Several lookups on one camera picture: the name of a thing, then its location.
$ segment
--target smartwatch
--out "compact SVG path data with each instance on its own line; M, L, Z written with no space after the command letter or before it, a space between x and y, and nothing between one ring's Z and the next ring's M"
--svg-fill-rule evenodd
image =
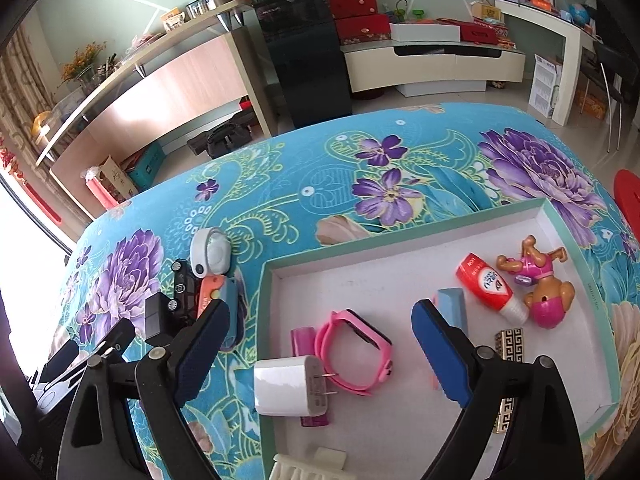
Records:
M334 340L335 331L340 323L346 323L361 339L380 350L380 366L375 380L371 384L358 386L345 381L334 371L329 361L329 348ZM369 390L376 384L385 382L391 375L393 361L391 360L391 340L373 325L367 323L353 310L348 308L341 312L332 312L329 322L323 325L316 334L314 349L316 356L324 365L328 379L343 390L360 396L370 396Z

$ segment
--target pink watch strap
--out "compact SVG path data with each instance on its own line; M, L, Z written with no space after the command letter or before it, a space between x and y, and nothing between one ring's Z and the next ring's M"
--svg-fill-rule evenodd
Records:
M341 322L348 322L352 328L356 328L360 332L364 333L367 338L369 338L370 341L378 347L381 353L380 366L374 381L366 386L351 384L341 378L338 374L329 377L328 379L337 386L340 386L343 390L351 392L352 394L370 396L371 393L369 390L377 383L386 381L389 375L391 375L393 367L393 361L391 360L392 346L386 337L381 336L376 330L368 326L367 323L359 319L358 316L355 316L354 313L351 313L348 310L332 312L329 322L321 326L316 333L316 341L314 344L316 356L320 358L324 365L324 371L328 374L336 374L336 371L329 360L329 348L331 348L331 344L334 340L335 329Z

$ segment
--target bed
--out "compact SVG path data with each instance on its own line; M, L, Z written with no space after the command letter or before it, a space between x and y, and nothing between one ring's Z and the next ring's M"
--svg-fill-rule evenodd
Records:
M171 263L208 226L232 241L231 273L246 305L244 339L220 353L183 414L219 475L262 478L252 364L264 262L521 200L547 197L564 219L606 305L622 370L619 409L583 443L597 476L635 426L639 402L638 243L608 192L577 157L516 108L450 103L316 124L252 144L153 187L92 223L63 283L52 350L76 340L86 356L120 318L139 335L144 300L171 294ZM134 426L149 470L168 478L138 405Z

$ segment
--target window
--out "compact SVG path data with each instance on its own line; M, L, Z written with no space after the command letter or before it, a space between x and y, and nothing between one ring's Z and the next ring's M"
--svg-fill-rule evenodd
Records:
M11 343L31 375L47 359L60 316L65 256L75 244L35 206L22 187L0 173L0 290Z

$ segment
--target gold lighter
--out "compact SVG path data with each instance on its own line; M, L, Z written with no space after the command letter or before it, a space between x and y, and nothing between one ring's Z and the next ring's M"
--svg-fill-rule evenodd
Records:
M500 330L495 335L495 351L506 361L524 361L524 337L521 328ZM494 433L505 433L511 420L513 411L513 399L503 399L500 402L500 411L495 419Z

